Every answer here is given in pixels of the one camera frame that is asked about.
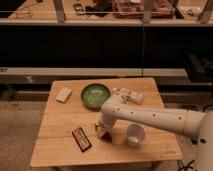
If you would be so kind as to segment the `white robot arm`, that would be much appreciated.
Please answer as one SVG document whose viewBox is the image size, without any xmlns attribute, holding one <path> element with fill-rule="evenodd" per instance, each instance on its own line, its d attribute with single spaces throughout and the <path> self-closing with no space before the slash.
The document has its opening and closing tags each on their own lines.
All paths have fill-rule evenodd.
<svg viewBox="0 0 213 171">
<path fill-rule="evenodd" d="M 108 131 L 117 120 L 136 122 L 196 140 L 193 171 L 213 171 L 213 111 L 137 107 L 108 99 L 101 107 L 99 124 Z"/>
</svg>

